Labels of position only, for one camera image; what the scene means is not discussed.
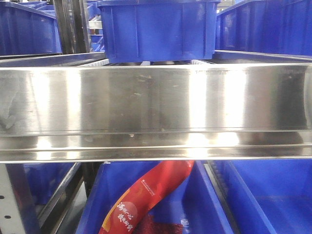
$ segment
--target stainless steel shelf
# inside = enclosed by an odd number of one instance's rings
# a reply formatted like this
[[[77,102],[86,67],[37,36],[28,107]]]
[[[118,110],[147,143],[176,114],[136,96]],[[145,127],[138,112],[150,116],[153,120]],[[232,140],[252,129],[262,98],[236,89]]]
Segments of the stainless steel shelf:
[[[309,63],[0,69],[0,162],[312,157]]]
[[[0,67],[44,67],[44,66],[78,66],[105,59],[105,53],[84,53],[74,55],[23,56],[23,58],[0,59]]]

